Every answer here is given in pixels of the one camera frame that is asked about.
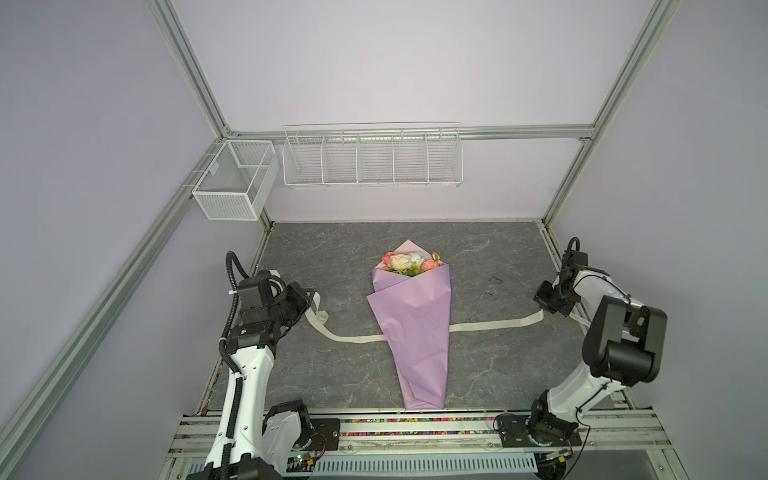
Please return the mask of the cream printed ribbon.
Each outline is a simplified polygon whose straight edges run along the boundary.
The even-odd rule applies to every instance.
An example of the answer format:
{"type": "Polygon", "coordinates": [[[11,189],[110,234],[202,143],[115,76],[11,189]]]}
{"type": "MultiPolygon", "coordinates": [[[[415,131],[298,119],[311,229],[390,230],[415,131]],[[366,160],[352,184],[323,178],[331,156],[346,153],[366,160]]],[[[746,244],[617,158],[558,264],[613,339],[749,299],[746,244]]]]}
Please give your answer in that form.
{"type": "MultiPolygon", "coordinates": [[[[373,277],[375,280],[379,280],[380,284],[383,286],[383,288],[379,290],[379,293],[386,293],[387,291],[393,293],[394,288],[400,284],[405,284],[409,288],[408,292],[411,290],[416,290],[417,288],[426,290],[427,288],[434,289],[442,286],[450,289],[450,272],[447,266],[438,267],[431,273],[426,273],[424,279],[420,279],[418,276],[409,277],[405,275],[399,275],[397,273],[385,271],[379,268],[373,270],[373,277]]],[[[384,342],[387,340],[387,337],[383,334],[368,336],[339,336],[332,333],[326,328],[325,325],[328,319],[327,313],[323,310],[321,310],[319,313],[315,313],[313,310],[314,307],[318,307],[320,305],[320,301],[320,295],[318,293],[313,294],[310,298],[310,308],[305,312],[304,315],[302,315],[302,318],[311,316],[309,323],[316,331],[318,331],[326,338],[335,342],[351,344],[367,344],[384,342]]],[[[475,332],[523,328],[536,324],[543,319],[544,312],[539,310],[522,318],[451,324],[449,326],[449,332],[475,332]]]]}

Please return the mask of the dark pink rose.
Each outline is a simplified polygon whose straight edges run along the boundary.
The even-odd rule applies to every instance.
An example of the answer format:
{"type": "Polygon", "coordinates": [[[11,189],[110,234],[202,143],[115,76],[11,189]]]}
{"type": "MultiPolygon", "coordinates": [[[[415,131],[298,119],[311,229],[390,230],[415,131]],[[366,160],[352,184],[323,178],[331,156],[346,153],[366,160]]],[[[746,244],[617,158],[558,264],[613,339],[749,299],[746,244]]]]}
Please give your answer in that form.
{"type": "Polygon", "coordinates": [[[382,257],[382,265],[385,269],[391,269],[393,267],[393,259],[397,256],[395,252],[388,252],[382,257]]]}

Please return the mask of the cream rose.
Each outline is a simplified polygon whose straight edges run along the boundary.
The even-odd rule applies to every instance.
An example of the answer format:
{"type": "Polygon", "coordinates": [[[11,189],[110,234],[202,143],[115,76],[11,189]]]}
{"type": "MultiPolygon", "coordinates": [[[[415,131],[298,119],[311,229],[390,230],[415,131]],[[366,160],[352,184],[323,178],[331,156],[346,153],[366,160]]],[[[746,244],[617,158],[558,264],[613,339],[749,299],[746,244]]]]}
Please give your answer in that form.
{"type": "Polygon", "coordinates": [[[409,254],[397,254],[397,256],[393,259],[393,267],[389,270],[407,271],[409,269],[412,269],[409,254]]]}

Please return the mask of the pink purple wrapping paper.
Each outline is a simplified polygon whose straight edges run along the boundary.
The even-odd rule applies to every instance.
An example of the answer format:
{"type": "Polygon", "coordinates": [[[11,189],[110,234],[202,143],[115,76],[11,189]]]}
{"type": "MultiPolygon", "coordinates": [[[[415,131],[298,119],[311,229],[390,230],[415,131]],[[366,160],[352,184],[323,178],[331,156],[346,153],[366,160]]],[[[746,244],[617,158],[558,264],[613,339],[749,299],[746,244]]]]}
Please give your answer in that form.
{"type": "MultiPolygon", "coordinates": [[[[397,254],[421,252],[425,260],[432,254],[407,240],[394,251],[397,254]]],[[[425,278],[421,269],[391,271],[381,262],[374,268],[425,278]]],[[[450,289],[417,288],[408,292],[405,284],[394,292],[379,293],[383,288],[375,280],[368,304],[393,355],[404,406],[410,411],[439,410],[446,405],[448,380],[449,326],[451,317],[450,289]]]]}

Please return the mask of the white rose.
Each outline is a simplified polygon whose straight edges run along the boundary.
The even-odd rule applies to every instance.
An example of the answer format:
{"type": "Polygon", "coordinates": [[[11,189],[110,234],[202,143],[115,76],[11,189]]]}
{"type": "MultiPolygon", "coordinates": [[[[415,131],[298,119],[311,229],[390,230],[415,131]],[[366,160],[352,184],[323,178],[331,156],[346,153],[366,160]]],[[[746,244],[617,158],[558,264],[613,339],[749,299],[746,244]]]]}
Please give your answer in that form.
{"type": "Polygon", "coordinates": [[[409,254],[411,268],[421,269],[425,263],[425,257],[421,252],[412,252],[409,254]]]}

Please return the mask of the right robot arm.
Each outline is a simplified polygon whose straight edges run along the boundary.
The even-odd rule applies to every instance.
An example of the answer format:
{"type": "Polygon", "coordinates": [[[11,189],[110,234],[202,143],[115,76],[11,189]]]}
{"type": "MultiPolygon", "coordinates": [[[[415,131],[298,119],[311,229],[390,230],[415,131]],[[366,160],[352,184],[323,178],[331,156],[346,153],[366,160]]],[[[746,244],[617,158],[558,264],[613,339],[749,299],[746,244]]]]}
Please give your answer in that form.
{"type": "Polygon", "coordinates": [[[591,267],[579,238],[569,240],[557,278],[542,282],[534,300],[563,316],[581,304],[589,327],[579,366],[535,399],[529,415],[494,419],[507,448],[567,444],[582,426],[583,414],[612,393],[652,382],[661,367],[667,314],[633,299],[606,271],[591,267]]]}

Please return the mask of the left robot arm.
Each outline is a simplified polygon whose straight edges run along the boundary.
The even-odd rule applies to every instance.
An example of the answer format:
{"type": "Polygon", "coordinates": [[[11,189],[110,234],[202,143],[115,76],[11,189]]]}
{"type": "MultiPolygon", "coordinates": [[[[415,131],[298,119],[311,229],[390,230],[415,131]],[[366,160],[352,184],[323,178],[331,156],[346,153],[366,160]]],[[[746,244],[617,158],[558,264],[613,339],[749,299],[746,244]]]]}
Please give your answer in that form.
{"type": "Polygon", "coordinates": [[[232,303],[218,352],[229,370],[221,420],[205,464],[189,479],[281,479],[296,446],[311,442],[302,400],[266,407],[278,342],[311,311],[313,292],[278,274],[246,273],[226,254],[232,303]]]}

